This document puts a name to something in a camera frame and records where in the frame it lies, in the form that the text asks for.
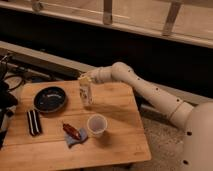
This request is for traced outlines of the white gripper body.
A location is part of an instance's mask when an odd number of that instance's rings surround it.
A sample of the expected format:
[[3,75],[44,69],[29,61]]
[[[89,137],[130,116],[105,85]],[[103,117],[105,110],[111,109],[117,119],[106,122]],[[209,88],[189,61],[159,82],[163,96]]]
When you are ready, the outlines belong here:
[[100,70],[94,69],[94,70],[85,72],[80,75],[79,79],[87,80],[87,81],[95,83],[95,84],[100,84],[101,83]]

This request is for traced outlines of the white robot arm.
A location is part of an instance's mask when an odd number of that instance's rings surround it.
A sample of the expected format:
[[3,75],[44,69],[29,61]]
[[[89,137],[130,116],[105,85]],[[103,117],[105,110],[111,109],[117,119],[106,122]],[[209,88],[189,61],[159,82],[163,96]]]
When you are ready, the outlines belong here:
[[123,62],[83,73],[80,82],[123,82],[131,86],[171,123],[184,131],[180,171],[213,171],[213,102],[193,107],[181,98],[139,77]]

